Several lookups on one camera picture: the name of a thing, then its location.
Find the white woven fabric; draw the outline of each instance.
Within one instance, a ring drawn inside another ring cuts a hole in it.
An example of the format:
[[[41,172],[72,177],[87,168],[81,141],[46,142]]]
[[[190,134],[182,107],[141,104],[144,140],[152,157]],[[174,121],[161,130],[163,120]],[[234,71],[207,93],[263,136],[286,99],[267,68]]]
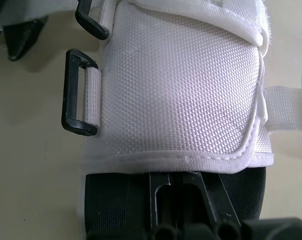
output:
[[[86,140],[83,173],[235,173],[250,165],[263,83],[256,46],[123,0],[103,60],[101,127]]]
[[[266,89],[266,101],[270,119],[269,132],[282,130],[302,131],[302,90],[285,86]]]
[[[262,0],[129,0],[163,13],[197,19],[223,28],[267,52],[270,31]]]
[[[260,126],[259,136],[255,145],[256,153],[272,153],[272,146],[269,133],[264,125]]]
[[[89,67],[84,71],[84,101],[83,101],[83,121],[93,126],[100,126],[101,108],[101,79],[100,70]]]
[[[257,152],[251,158],[251,162],[248,165],[248,168],[268,167],[273,165],[273,163],[274,163],[274,154]]]

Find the white nylon webbing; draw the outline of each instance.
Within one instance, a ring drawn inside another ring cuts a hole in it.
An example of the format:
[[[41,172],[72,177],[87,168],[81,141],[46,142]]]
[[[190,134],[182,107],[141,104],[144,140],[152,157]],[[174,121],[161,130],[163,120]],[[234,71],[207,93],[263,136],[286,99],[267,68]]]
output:
[[[302,88],[272,86],[266,88],[265,99],[269,114],[268,132],[302,131]]]
[[[83,121],[99,127],[102,74],[99,69],[89,67],[85,69],[84,75]]]
[[[113,20],[117,2],[118,0],[105,0],[100,12],[99,24],[108,30],[109,35],[112,34]]]

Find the black fabric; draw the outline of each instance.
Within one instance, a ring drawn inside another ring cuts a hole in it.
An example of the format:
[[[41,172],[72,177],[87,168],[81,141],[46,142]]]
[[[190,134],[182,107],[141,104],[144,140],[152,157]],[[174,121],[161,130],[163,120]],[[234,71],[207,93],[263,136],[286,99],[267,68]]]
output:
[[[266,168],[247,168],[236,174],[220,174],[240,221],[260,217],[266,182]]]
[[[128,178],[126,174],[90,174],[85,181],[85,230],[124,227]]]
[[[147,181],[147,175],[139,181]],[[125,223],[130,179],[128,174],[90,174],[85,183],[85,230],[122,229]],[[247,168],[236,174],[220,174],[239,220],[257,220],[265,191],[266,168]]]

